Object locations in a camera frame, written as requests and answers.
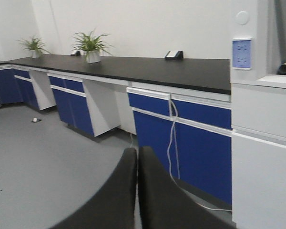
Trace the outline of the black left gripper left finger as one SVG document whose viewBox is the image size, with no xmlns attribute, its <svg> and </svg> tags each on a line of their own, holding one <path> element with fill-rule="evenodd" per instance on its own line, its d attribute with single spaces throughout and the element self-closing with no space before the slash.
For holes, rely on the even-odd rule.
<svg viewBox="0 0 286 229">
<path fill-rule="evenodd" d="M 133 229 L 137 152 L 126 148 L 103 186 L 83 206 L 53 229 Z"/>
</svg>

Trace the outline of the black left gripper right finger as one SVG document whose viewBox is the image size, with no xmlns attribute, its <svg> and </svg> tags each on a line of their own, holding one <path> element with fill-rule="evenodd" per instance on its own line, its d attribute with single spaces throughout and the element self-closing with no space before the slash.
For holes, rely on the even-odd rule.
<svg viewBox="0 0 286 229">
<path fill-rule="evenodd" d="M 144 229 L 233 229 L 195 203 L 165 170 L 150 146 L 138 153 L 138 198 Z"/>
</svg>

